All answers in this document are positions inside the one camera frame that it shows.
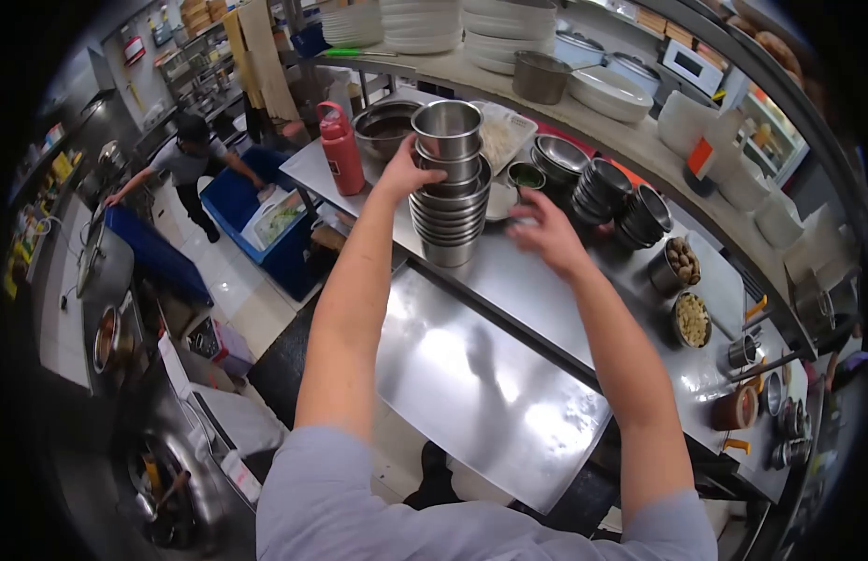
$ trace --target bowl of mushrooms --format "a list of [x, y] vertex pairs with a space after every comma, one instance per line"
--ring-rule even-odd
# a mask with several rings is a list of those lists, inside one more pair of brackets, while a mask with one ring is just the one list
[[650, 281], [658, 293], [671, 298], [702, 278], [699, 259], [684, 238], [671, 238], [662, 252], [647, 265]]
[[674, 302], [671, 324], [677, 340], [685, 346], [702, 348], [711, 339], [711, 318], [702, 298], [683, 293]]

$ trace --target red water bottle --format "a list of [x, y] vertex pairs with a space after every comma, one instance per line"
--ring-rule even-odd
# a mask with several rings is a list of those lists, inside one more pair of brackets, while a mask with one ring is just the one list
[[[331, 110], [322, 115], [322, 107]], [[322, 101], [316, 106], [319, 116], [319, 132], [322, 134], [322, 149], [328, 159], [328, 167], [334, 175], [334, 184], [340, 195], [356, 195], [366, 184], [362, 175], [360, 148], [356, 145], [353, 129], [347, 121], [343, 109], [330, 101]]]

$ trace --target gray sleeve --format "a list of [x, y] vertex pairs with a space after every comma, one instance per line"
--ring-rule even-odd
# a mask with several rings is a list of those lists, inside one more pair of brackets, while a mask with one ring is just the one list
[[157, 155], [154, 156], [154, 159], [151, 160], [150, 163], [148, 163], [148, 168], [153, 170], [154, 173], [159, 173], [162, 170], [167, 169], [170, 158], [172, 158], [172, 150], [170, 149], [170, 144], [167, 143], [165, 146], [159, 149]]
[[369, 447], [345, 432], [305, 426], [275, 454], [256, 509], [258, 559], [376, 558], [406, 506], [371, 492]]
[[644, 506], [626, 525], [621, 544], [597, 540], [606, 559], [717, 561], [718, 542], [694, 489]]
[[210, 151], [216, 157], [223, 158], [225, 154], [228, 153], [228, 149], [225, 147], [225, 144], [222, 143], [218, 137], [210, 140]]

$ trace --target gray shirt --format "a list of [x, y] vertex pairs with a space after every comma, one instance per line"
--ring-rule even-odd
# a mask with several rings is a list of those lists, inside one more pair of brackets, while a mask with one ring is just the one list
[[335, 429], [292, 432], [275, 454], [256, 511], [260, 561], [301, 559], [611, 559], [718, 558], [695, 490], [644, 506], [624, 526], [622, 543], [556, 532], [521, 512], [473, 501], [422, 511], [388, 506], [370, 488], [369, 447]]
[[189, 183], [196, 183], [203, 175], [203, 171], [207, 169], [207, 163], [210, 161], [210, 155], [221, 158], [225, 156], [226, 152], [225, 144], [218, 138], [214, 138], [210, 141], [210, 154], [204, 157], [194, 156], [181, 151], [177, 138], [173, 138], [159, 149], [148, 167], [155, 173], [169, 170], [172, 174], [173, 185], [188, 185]]

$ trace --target white microwave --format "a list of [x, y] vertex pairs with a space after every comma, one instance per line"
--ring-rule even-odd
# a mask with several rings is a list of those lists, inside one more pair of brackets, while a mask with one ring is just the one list
[[718, 92], [721, 78], [724, 77], [724, 73], [709, 61], [674, 39], [668, 39], [667, 50], [661, 63], [709, 97]]

